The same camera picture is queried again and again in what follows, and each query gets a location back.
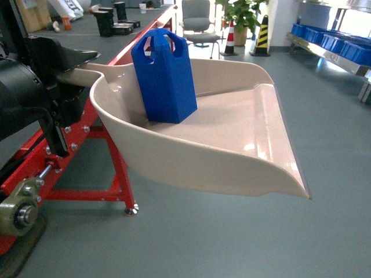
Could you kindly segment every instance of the traffic cone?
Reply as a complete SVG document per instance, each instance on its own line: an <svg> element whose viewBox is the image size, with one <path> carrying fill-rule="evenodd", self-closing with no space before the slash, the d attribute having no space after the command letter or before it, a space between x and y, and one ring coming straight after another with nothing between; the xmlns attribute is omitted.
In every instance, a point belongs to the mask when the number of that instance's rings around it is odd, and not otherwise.
<svg viewBox="0 0 371 278"><path fill-rule="evenodd" d="M228 38L227 38L227 44L225 46L225 51L220 52L223 56L235 56L238 55L238 53L234 52L234 25L233 25L233 20L230 22L230 31L228 33Z"/></svg>
<svg viewBox="0 0 371 278"><path fill-rule="evenodd" d="M254 51L251 51L252 56L270 56L268 53L268 16L263 17L261 22L259 37L255 43Z"/></svg>

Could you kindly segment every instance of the blue storage tray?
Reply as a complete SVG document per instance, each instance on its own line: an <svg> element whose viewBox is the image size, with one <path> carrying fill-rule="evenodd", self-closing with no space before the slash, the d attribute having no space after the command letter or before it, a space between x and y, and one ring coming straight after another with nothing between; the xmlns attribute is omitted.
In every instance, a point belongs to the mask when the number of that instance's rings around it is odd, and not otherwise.
<svg viewBox="0 0 371 278"><path fill-rule="evenodd" d="M305 29L307 26L301 24L293 24L291 34L303 38L305 34Z"/></svg>
<svg viewBox="0 0 371 278"><path fill-rule="evenodd" d="M321 46L333 53L339 54L343 49L345 41L352 41L351 36L324 34Z"/></svg>
<svg viewBox="0 0 371 278"><path fill-rule="evenodd" d="M322 47L333 53L340 54L344 47L345 41L352 42L354 44L368 44L371 43L370 39L363 38L360 36L352 36L350 34L341 33L338 34L324 34L322 40Z"/></svg>
<svg viewBox="0 0 371 278"><path fill-rule="evenodd" d="M348 60L351 60L359 65L371 66L371 43L353 43L344 42L343 49L340 55Z"/></svg>
<svg viewBox="0 0 371 278"><path fill-rule="evenodd" d="M337 35L337 34L343 34L343 33L335 31L335 30L327 30L327 29L321 29L321 28L316 28L316 27L307 27L305 29L304 39L316 45L322 46L323 36L325 34Z"/></svg>
<svg viewBox="0 0 371 278"><path fill-rule="evenodd" d="M323 40L323 35L327 30L315 28L315 27L307 27L305 29L304 39L316 45L321 45Z"/></svg>

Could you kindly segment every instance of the gray floor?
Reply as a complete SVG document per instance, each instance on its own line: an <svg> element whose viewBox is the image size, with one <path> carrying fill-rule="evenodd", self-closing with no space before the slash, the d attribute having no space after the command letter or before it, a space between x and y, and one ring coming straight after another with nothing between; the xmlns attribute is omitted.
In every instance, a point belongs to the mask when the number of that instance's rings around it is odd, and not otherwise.
<svg viewBox="0 0 371 278"><path fill-rule="evenodd" d="M313 200L193 192L130 171L137 216L124 217L123 203L45 202L48 228L19 277L371 277L363 81L312 55L251 57L248 48L231 60L274 80ZM90 140L57 186L108 188L113 175L105 143Z"/></svg>

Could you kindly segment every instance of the red metal frame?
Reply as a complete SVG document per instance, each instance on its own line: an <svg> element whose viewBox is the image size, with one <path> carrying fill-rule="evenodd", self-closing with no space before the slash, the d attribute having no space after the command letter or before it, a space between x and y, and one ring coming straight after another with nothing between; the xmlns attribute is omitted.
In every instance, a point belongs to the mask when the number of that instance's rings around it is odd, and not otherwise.
<svg viewBox="0 0 371 278"><path fill-rule="evenodd" d="M153 28L170 28L172 30L172 17L176 5L170 6L151 24L149 24L141 33L139 33L108 65L124 65L132 63L130 50L139 41L139 39L148 30ZM12 173L12 175L1 185L3 192L9 196L16 185L25 178L35 177L40 174L48 164L53 166L53 170L45 177L45 184L40 190L39 206L45 199L49 200L90 200L90 201L108 201L108 202L125 202L126 207L134 208L135 200L132 189L130 187L127 165L117 150L112 138L104 127L94 127L93 122L96 120L97 113L91 104L90 100L86 102L84 114L81 121L71 126L71 131L64 132L66 142L68 144L68 152L70 155L66 158L60 158L56 155L48 155L46 140L38 144L26 157L25 161ZM27 143L25 143L19 151L14 155L14 159L19 158L24 154L42 134L39 130L36 132ZM116 175L112 182L111 188L107 191L80 191L80 190L54 190L52 189L59 177L63 174L68 164L76 154L78 148L88 138L99 138L107 140L108 149L112 157ZM71 144L77 145L77 149L72 150ZM0 255L6 253L17 237L15 236L0 236Z"/></svg>

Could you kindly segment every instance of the blue plastic container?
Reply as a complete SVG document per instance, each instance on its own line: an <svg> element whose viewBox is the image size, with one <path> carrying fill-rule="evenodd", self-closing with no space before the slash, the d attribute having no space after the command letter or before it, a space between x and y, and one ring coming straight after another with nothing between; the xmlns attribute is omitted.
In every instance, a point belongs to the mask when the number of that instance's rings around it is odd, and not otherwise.
<svg viewBox="0 0 371 278"><path fill-rule="evenodd" d="M322 47L333 53L340 54L344 47L345 41L352 42L356 45L359 43L361 44L371 43L370 39L338 32L338 34L324 34L322 40Z"/></svg>
<svg viewBox="0 0 371 278"><path fill-rule="evenodd" d="M347 40L352 40L352 38L346 35L324 34L321 46L326 50L339 54L343 49L344 42Z"/></svg>
<svg viewBox="0 0 371 278"><path fill-rule="evenodd" d="M166 35L174 42L172 53ZM151 57L144 54L151 38ZM160 28L133 47L132 58L148 120L180 123L197 109L191 62L184 38Z"/></svg>
<svg viewBox="0 0 371 278"><path fill-rule="evenodd" d="M307 27L304 33L304 39L316 45L321 45L323 40L324 33L328 32L328 30L315 28L315 27Z"/></svg>
<svg viewBox="0 0 371 278"><path fill-rule="evenodd" d="M359 65L371 66L371 43L345 41L340 55Z"/></svg>
<svg viewBox="0 0 371 278"><path fill-rule="evenodd" d="M305 25L293 24L291 34L298 36L299 38L303 38L305 34L305 28Z"/></svg>

